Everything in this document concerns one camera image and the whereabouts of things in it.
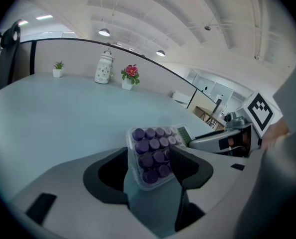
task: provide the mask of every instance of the white ceramic jar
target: white ceramic jar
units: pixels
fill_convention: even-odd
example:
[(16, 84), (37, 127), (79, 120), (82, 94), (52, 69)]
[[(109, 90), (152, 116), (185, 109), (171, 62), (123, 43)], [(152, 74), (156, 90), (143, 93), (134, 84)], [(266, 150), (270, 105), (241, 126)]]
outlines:
[(113, 64), (113, 56), (110, 50), (104, 51), (97, 65), (95, 82), (107, 84)]

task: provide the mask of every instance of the black bar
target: black bar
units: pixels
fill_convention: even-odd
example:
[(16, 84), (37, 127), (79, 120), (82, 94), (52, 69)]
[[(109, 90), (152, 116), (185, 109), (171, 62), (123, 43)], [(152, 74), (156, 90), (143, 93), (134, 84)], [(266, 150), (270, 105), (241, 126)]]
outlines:
[(33, 40), (30, 47), (30, 57), (29, 57), (29, 75), (35, 73), (35, 52), (36, 52), (37, 41)]
[(187, 108), (188, 108), (188, 107), (189, 107), (189, 105), (191, 104), (191, 101), (192, 101), (192, 99), (194, 98), (194, 95), (196, 94), (197, 90), (198, 90), (198, 89), (196, 89), (196, 90), (194, 91), (194, 93), (193, 93), (193, 95), (192, 95), (192, 98), (190, 99), (190, 102), (188, 103), (188, 106), (187, 106)]
[(31, 207), (26, 211), (26, 215), (37, 224), (41, 225), (56, 198), (57, 196), (52, 194), (40, 194)]
[(208, 137), (208, 136), (212, 136), (212, 135), (220, 134), (220, 133), (223, 133), (223, 132), (225, 132), (225, 131), (226, 131), (226, 129), (213, 131), (213, 132), (210, 132), (210, 133), (206, 133), (206, 134), (203, 134), (203, 135), (197, 136), (196, 139), (201, 139), (201, 138), (204, 138), (204, 137)]

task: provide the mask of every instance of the white pot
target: white pot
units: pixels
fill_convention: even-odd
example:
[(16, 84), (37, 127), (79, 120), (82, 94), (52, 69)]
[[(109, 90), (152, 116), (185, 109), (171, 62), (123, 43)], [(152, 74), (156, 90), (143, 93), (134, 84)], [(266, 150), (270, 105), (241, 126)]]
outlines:
[(123, 82), (122, 82), (122, 88), (124, 90), (131, 90), (133, 87), (133, 84), (132, 84), (132, 81), (130, 79), (123, 79)]
[(63, 75), (63, 69), (53, 69), (53, 76), (55, 78), (60, 78)]

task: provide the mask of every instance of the gray machine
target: gray machine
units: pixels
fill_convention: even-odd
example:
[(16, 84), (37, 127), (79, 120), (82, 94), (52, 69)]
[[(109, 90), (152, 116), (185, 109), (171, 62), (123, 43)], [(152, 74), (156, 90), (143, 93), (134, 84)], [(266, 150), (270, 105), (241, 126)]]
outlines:
[(274, 118), (267, 101), (258, 92), (250, 95), (233, 113), (226, 116), (224, 130), (197, 137), (193, 149), (229, 156), (249, 157), (261, 147), (262, 137)]
[[(273, 116), (255, 92), (228, 114), (223, 132), (170, 148), (181, 198), (168, 238), (253, 238), (265, 229), (296, 192), (296, 152), (287, 152), (296, 134), (260, 149)], [(10, 209), (36, 238), (157, 238), (129, 209), (127, 171), (127, 148), (66, 162), (24, 188)]]

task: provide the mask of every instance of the wall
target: wall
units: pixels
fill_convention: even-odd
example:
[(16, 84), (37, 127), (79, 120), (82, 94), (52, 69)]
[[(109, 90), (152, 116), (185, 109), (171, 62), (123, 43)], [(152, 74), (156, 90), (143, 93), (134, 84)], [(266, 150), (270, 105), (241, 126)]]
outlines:
[(231, 98), (229, 99), (229, 101), (227, 102), (227, 108), (224, 111), (224, 114), (227, 113), (231, 113), (231, 112), (235, 112), (235, 110), (242, 104), (242, 101), (236, 97), (234, 97), (233, 95), (231, 96)]
[(168, 65), (165, 67), (183, 78), (186, 77), (190, 71), (190, 69), (185, 66), (180, 66), (180, 65), (175, 65), (175, 64), (171, 64), (171, 65)]
[(284, 77), (269, 70), (261, 62), (225, 50), (211, 48), (175, 49), (168, 51), (165, 57), (160, 57), (156, 61), (170, 69), (173, 67), (195, 68), (217, 75), (221, 79), (210, 80), (234, 91), (237, 91), (235, 90), (236, 85), (232, 87), (229, 85), (231, 82), (246, 86), (237, 91), (243, 96), (248, 96), (256, 89), (260, 89), (262, 95), (276, 107), (273, 94), (285, 80)]
[(228, 102), (228, 100), (230, 99), (231, 95), (232, 95), (233, 91), (221, 84), (216, 83), (211, 92), (210, 95), (212, 98), (214, 98), (214, 101), (217, 97), (217, 95), (220, 95), (222, 97), (222, 101), (220, 103), (220, 106), (222, 106), (222, 108), (224, 108), (224, 106), (226, 105), (226, 103)]
[(185, 76), (183, 78), (192, 84), (194, 79), (196, 78), (196, 76), (197, 76), (197, 74), (194, 71), (189, 70), (188, 74), (185, 74)]
[(65, 33), (65, 32), (62, 32), (62, 38), (77, 38), (77, 34), (75, 33)]
[(107, 49), (111, 50), (115, 58), (114, 76), (111, 80), (118, 84), (122, 82), (121, 70), (129, 64), (137, 64), (141, 82), (134, 88), (167, 96), (171, 96), (176, 90), (191, 97), (195, 92), (195, 87), (191, 84), (153, 62), (124, 50), (87, 41), (63, 39), (38, 41), (35, 72), (52, 72), (54, 63), (62, 60), (65, 64), (64, 73), (94, 78), (100, 56)]
[(199, 89), (203, 90), (203, 92), (207, 95), (210, 94), (215, 82), (209, 81), (205, 78), (200, 77), (199, 75), (196, 76), (193, 84)]
[(24, 25), (21, 27), (21, 42), (46, 39), (46, 38), (61, 38), (70, 37), (76, 38), (75, 33), (63, 33), (64, 31), (71, 31), (68, 27), (60, 23), (42, 24), (38, 27), (31, 27)]
[(203, 93), (201, 93), (199, 90), (197, 90), (187, 109), (188, 111), (198, 115), (199, 110), (198, 108), (196, 108), (196, 106), (213, 111), (216, 107), (216, 104), (211, 99), (206, 97)]

